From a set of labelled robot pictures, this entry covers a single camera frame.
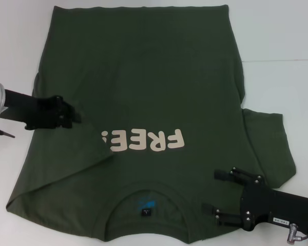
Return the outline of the dark green FREE t-shirt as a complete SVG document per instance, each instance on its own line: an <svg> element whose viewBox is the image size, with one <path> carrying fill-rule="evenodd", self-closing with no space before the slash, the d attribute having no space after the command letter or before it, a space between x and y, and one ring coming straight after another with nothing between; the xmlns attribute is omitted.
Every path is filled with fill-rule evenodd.
<svg viewBox="0 0 308 246"><path fill-rule="evenodd" d="M33 95L81 115L37 129L6 205L63 233L185 243L232 232L202 207L239 211L232 167L279 188L296 174L283 117L241 107L228 6L54 7Z"/></svg>

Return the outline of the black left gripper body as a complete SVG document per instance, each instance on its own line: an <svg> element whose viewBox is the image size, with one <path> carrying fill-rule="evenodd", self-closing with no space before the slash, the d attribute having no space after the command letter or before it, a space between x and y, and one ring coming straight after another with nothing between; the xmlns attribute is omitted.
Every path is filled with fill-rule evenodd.
<svg viewBox="0 0 308 246"><path fill-rule="evenodd" d="M52 96L36 98L26 94L5 90L6 110L0 118L23 122L25 129L55 129L62 125L62 98Z"/></svg>

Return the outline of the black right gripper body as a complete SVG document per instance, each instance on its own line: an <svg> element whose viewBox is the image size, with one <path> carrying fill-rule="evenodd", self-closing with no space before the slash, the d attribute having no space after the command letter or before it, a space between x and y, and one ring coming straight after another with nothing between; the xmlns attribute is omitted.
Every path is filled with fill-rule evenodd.
<svg viewBox="0 0 308 246"><path fill-rule="evenodd" d="M308 229L308 198L248 184L241 196L240 217L244 229L253 229L259 223L284 228L294 223L299 229Z"/></svg>

